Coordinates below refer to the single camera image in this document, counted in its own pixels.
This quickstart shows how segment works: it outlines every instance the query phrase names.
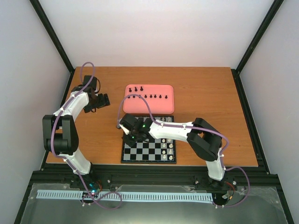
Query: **purple cable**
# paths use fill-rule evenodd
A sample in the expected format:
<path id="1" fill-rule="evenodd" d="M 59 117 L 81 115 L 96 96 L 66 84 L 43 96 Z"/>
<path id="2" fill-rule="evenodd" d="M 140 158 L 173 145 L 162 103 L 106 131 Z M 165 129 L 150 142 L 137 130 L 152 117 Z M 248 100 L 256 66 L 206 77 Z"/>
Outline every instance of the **purple cable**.
<path id="1" fill-rule="evenodd" d="M 93 77 L 94 77 L 94 74 L 95 74 L 95 67 L 94 67 L 93 63 L 91 63 L 91 62 L 85 62 L 85 63 L 82 65 L 81 69 L 80 69 L 80 78 L 81 78 L 81 82 L 83 82 L 83 80 L 82 80 L 82 71 L 83 71 L 83 68 L 84 68 L 84 66 L 85 66 L 86 64 L 91 64 L 91 65 L 92 65 L 92 67 L 93 67 L 93 74 L 92 74 L 92 76 L 90 77 L 90 79 L 89 79 L 89 81 L 86 83 L 86 85 L 85 85 L 81 90 L 79 90 L 79 91 L 74 95 L 74 97 L 71 96 L 71 97 L 68 99 L 68 101 L 65 102 L 65 104 L 63 105 L 61 111 L 59 112 L 59 114 L 57 115 L 57 117 L 56 117 L 56 119 L 55 119 L 55 121 L 54 121 L 53 128 L 52 128 L 52 133 L 51 133 L 51 152 L 52 152 L 52 154 L 53 154 L 55 157 L 57 157 L 57 158 L 62 158 L 62 159 L 64 159 L 65 162 L 66 162 L 66 163 L 67 163 L 73 170 L 76 170 L 76 168 L 75 168 L 75 167 L 68 161 L 68 159 L 67 159 L 65 156 L 59 156 L 59 155 L 56 155 L 55 150 L 54 150 L 54 136 L 55 136 L 55 131 L 56 131 L 56 127 L 57 127 L 58 120 L 59 120 L 61 114 L 63 113 L 63 111 L 64 111 L 64 110 L 66 109 L 66 107 L 71 103 L 71 101 L 72 101 L 75 97 L 77 97 L 77 96 L 78 96 L 78 95 L 79 95 L 79 94 L 80 94 L 80 93 L 81 93 L 81 92 L 82 92 L 82 91 L 83 91 L 83 90 L 90 84 L 90 82 L 92 81 L 92 79 L 93 79 Z M 117 209 L 117 208 L 119 208 L 119 207 L 121 206 L 121 204 L 122 204 L 122 197 L 121 197 L 121 195 L 120 195 L 118 192 L 108 192 L 108 193 L 104 194 L 101 198 L 98 199 L 98 200 L 100 200 L 100 199 L 102 199 L 103 197 L 105 197 L 106 195 L 109 195 L 109 194 L 117 194 L 117 195 L 120 197 L 120 200 L 121 200 L 121 201 L 120 201 L 120 203 L 118 204 L 118 206 L 116 206 L 115 208 L 107 208 L 107 207 L 104 207 L 103 205 L 99 204 L 99 203 L 97 202 L 98 200 L 95 200 L 95 199 L 93 198 L 93 196 L 91 195 L 91 193 L 89 192 L 88 187 L 86 186 L 86 184 L 85 184 L 85 182 L 84 182 L 84 180 L 83 180 L 83 177 L 82 177 L 82 175 L 80 174 L 80 172 L 79 172 L 78 170 L 76 170 L 76 172 L 77 172 L 77 174 L 78 174 L 78 176 L 79 176 L 79 178 L 80 178 L 80 180 L 81 180 L 81 182 L 82 182 L 82 184 L 83 184 L 85 190 L 87 191 L 88 195 L 90 196 L 90 198 L 93 200 L 94 203 L 96 203 L 98 206 L 100 206 L 101 208 L 104 208 L 104 209 L 106 209 L 106 210 L 114 210 L 114 209 Z"/>
<path id="2" fill-rule="evenodd" d="M 140 99 L 142 99 L 146 105 L 146 107 L 148 108 L 148 111 L 149 111 L 149 116 L 151 118 L 151 120 L 157 124 L 157 125 L 161 125 L 161 123 L 157 122 L 151 111 L 150 111 L 150 106 L 149 104 L 146 102 L 146 100 L 142 97 L 142 96 L 139 96 L 137 94 L 129 94 L 127 95 L 122 101 L 121 101 L 121 104 L 120 104 L 120 107 L 118 108 L 118 113 L 117 113 L 117 125 L 119 125 L 119 118 L 120 118 L 120 113 L 121 113 L 121 105 L 123 104 L 123 102 L 125 101 L 125 99 L 127 99 L 128 97 L 131 97 L 131 96 L 136 96 L 136 97 L 139 97 Z M 163 126 L 165 127 L 177 127 L 177 128 L 184 128 L 183 126 L 180 126 L 180 125 L 168 125 L 168 124 L 163 124 Z M 196 130 L 200 130 L 200 131 L 204 131 L 204 132 L 209 132 L 209 133 L 212 133 L 212 134 L 216 134 L 220 137 L 222 137 L 225 141 L 226 141 L 226 145 L 222 148 L 222 150 L 220 151 L 219 153 L 219 156 L 220 156 L 220 163 L 221 163 L 221 166 L 222 168 L 224 168 L 224 165 L 223 165 L 223 155 L 222 153 L 224 152 L 225 149 L 227 149 L 228 145 L 229 145 L 229 140 L 227 137 L 225 137 L 223 134 L 220 134 L 219 132 L 216 132 L 216 131 L 213 131 L 213 130 L 210 130 L 210 129 L 206 129 L 206 128 L 202 128 L 202 127 L 193 127 L 193 126 L 186 126 L 185 128 L 190 128 L 190 129 L 196 129 Z"/>
<path id="3" fill-rule="evenodd" d="M 224 208 L 233 208 L 233 207 L 241 204 L 242 202 L 244 202 L 246 200 L 246 198 L 249 196 L 249 193 L 250 193 L 250 182 L 249 182 L 249 178 L 248 178 L 247 174 L 245 173 L 245 171 L 241 167 L 231 167 L 231 168 L 228 168 L 226 171 L 230 171 L 232 169 L 240 169 L 244 173 L 246 180 L 247 180 L 247 184 L 248 184 L 248 191 L 247 191 L 247 194 L 245 195 L 245 197 L 241 201 L 239 201 L 238 203 L 233 204 L 233 205 L 224 206 Z"/>

